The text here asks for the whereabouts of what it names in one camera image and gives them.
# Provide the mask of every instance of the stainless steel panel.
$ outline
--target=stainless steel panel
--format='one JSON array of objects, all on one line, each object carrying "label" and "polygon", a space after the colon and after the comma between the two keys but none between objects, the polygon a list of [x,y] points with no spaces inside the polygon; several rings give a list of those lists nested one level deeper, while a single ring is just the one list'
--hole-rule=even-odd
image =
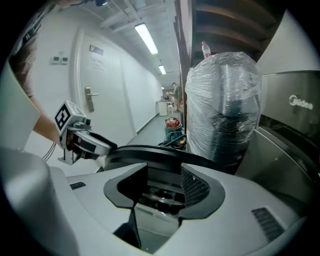
[{"label": "stainless steel panel", "polygon": [[320,71],[262,77],[261,114],[304,134],[320,145]]},{"label": "stainless steel panel", "polygon": [[247,152],[235,174],[274,193],[303,215],[314,194],[305,171],[279,146],[254,130]]}]

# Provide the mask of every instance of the white door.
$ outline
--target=white door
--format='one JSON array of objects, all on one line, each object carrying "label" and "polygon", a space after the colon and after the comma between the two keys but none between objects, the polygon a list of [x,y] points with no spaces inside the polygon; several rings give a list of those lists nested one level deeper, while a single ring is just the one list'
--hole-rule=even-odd
[{"label": "white door", "polygon": [[[135,135],[126,95],[121,52],[101,38],[84,35],[80,57],[80,89],[92,131],[126,145]],[[94,111],[89,111],[85,87],[90,87]]]}]

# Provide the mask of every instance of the person's arm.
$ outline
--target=person's arm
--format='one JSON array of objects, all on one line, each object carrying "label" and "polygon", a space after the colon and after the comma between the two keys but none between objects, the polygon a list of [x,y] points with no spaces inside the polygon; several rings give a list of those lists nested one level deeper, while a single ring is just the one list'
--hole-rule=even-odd
[{"label": "person's arm", "polygon": [[47,117],[44,110],[36,100],[32,90],[32,81],[30,74],[32,66],[36,59],[37,51],[37,37],[35,35],[30,41],[23,46],[19,52],[10,58],[10,64],[12,70],[25,94],[29,97],[31,102],[40,111],[40,118],[35,124],[33,130],[42,135],[43,137],[55,142],[60,146],[59,132],[56,128],[55,123]]},{"label": "person's arm", "polygon": [[41,108],[40,104],[37,102],[34,96],[29,97],[35,107],[40,111],[40,117],[36,122],[33,130],[37,133],[42,135],[43,137],[47,138],[48,140],[55,142],[60,147],[60,136],[57,130],[55,123],[46,116],[45,112]]}]

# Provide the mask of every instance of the spray bottle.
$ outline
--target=spray bottle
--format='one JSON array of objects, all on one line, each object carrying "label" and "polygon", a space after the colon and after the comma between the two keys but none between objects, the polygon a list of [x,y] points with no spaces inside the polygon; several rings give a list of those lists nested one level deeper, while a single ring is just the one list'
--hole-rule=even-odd
[{"label": "spray bottle", "polygon": [[202,52],[204,58],[211,56],[211,50],[210,47],[207,45],[206,41],[202,41]]}]

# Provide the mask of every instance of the wall switch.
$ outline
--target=wall switch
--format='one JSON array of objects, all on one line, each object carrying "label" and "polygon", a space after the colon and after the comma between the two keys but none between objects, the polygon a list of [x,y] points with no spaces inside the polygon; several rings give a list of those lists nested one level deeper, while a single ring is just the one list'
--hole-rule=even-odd
[{"label": "wall switch", "polygon": [[60,63],[60,57],[55,56],[51,59],[51,64],[59,64],[59,63]]},{"label": "wall switch", "polygon": [[68,64],[68,58],[67,57],[62,57],[60,60],[60,64],[61,65],[67,65]]}]

